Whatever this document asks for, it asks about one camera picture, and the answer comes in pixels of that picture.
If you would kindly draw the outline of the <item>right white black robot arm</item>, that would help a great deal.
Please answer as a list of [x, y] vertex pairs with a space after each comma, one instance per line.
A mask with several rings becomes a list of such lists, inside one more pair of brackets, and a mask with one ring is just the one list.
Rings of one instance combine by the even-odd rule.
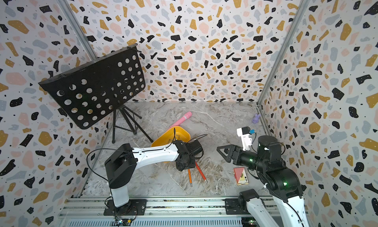
[[256, 152], [233, 144], [220, 146], [217, 151], [226, 162], [256, 171], [259, 181], [272, 195], [285, 227], [307, 227], [302, 186], [282, 159], [281, 147], [275, 137], [263, 135], [258, 138]]

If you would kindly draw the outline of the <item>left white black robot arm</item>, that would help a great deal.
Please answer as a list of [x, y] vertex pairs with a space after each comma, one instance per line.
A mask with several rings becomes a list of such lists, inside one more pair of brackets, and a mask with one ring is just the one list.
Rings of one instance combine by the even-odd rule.
[[161, 162], [175, 162], [178, 171], [195, 168], [196, 160], [204, 155], [198, 140], [174, 140], [167, 145], [133, 148], [123, 144], [105, 161], [105, 170], [113, 203], [116, 208], [129, 205], [128, 183], [134, 172]]

